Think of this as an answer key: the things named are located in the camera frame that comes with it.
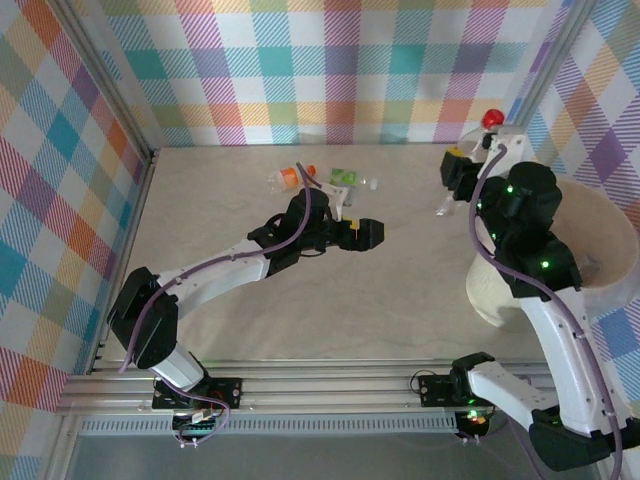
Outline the clear bottle orange label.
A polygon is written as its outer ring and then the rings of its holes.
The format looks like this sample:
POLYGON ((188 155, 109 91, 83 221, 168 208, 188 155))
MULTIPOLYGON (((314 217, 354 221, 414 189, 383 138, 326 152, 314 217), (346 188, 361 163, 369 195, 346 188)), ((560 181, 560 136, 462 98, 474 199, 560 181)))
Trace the clear bottle orange label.
POLYGON ((303 176, 296 166, 286 167, 270 174, 268 186, 272 193, 299 189, 303 186, 303 176))

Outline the clear bottle green label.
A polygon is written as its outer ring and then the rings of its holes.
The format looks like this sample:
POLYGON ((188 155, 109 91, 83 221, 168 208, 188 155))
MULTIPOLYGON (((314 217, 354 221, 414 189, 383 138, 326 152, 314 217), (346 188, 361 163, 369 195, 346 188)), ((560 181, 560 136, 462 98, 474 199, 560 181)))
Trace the clear bottle green label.
POLYGON ((359 192, 362 190, 377 190, 379 181, 355 170, 332 168, 329 174, 329 183, 334 186, 348 187, 350 190, 359 192))

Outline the white bin with plastic liner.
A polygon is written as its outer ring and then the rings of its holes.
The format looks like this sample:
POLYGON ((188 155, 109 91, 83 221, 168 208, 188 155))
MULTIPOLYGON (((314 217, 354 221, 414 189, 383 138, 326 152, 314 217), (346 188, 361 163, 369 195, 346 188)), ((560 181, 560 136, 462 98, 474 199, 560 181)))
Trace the white bin with plastic liner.
MULTIPOLYGON (((640 297, 640 234, 604 194, 566 177, 551 231, 571 250, 583 280, 587 316, 623 308, 640 297)), ((471 306, 497 328, 519 332, 529 321, 498 270, 477 255, 466 277, 471 306)))

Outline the aluminium frame post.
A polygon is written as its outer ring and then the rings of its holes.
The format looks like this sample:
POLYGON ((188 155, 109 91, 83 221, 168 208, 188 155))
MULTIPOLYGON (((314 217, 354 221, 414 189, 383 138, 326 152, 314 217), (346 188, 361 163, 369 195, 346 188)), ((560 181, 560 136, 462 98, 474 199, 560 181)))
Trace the aluminium frame post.
POLYGON ((505 94, 507 122, 525 128, 599 0, 548 0, 505 94))
POLYGON ((133 110, 118 88, 115 77, 110 72, 100 49, 95 45, 94 38, 85 27, 72 0, 46 0, 46 2, 78 50, 98 90, 104 95, 107 104, 121 122, 124 132, 133 143, 134 150, 147 165, 152 164, 156 153, 154 142, 149 141, 143 133, 140 122, 135 118, 133 110))

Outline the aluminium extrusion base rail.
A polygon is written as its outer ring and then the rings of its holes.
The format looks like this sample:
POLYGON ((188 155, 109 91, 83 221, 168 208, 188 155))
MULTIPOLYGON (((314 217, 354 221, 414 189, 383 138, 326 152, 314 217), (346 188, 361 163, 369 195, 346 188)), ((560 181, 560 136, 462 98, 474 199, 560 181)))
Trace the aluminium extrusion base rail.
MULTIPOLYGON (((449 359, 303 359, 209 361, 214 378, 242 381, 245 414, 339 414, 420 411, 415 372, 448 374, 449 359)), ((147 370, 120 374, 115 361, 98 360, 87 375, 68 379, 59 415, 187 415, 161 403, 156 377, 147 370)))

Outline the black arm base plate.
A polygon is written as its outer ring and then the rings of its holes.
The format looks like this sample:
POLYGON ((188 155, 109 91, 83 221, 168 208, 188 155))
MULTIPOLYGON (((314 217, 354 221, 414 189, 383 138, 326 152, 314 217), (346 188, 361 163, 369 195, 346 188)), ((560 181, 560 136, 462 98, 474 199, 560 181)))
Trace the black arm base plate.
POLYGON ((464 392, 449 375, 419 375, 417 393, 422 407, 494 407, 490 401, 464 392))
MULTIPOLYGON (((242 395, 242 379, 207 377, 190 390, 189 394, 224 401, 231 409, 237 409, 240 406, 242 395)), ((200 410, 207 407, 215 408, 215 405, 175 392, 161 380, 154 381, 151 406, 153 410, 184 411, 200 410)))

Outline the aluminium side rail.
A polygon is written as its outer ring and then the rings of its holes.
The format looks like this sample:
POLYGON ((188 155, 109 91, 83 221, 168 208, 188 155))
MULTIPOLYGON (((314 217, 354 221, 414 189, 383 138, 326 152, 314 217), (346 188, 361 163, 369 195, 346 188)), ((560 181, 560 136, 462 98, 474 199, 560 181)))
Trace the aluminium side rail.
POLYGON ((101 313, 100 321, 97 324, 94 338, 91 343, 87 362, 83 368, 83 375, 91 375, 94 370, 94 363, 101 358, 99 351, 104 347, 109 335, 109 313, 115 303, 120 288, 124 284, 127 266, 131 257, 135 237, 139 228, 142 213, 145 207, 145 203, 149 194, 151 183, 153 181, 156 165, 161 153, 161 149, 157 148, 151 151, 148 158, 148 162, 144 167, 143 176, 141 178, 141 184, 138 189, 137 196, 135 198, 134 208, 131 213, 131 217, 125 231, 126 236, 122 244, 122 251, 118 256, 116 263, 116 269, 114 271, 113 280, 111 282, 107 301, 104 309, 101 313))

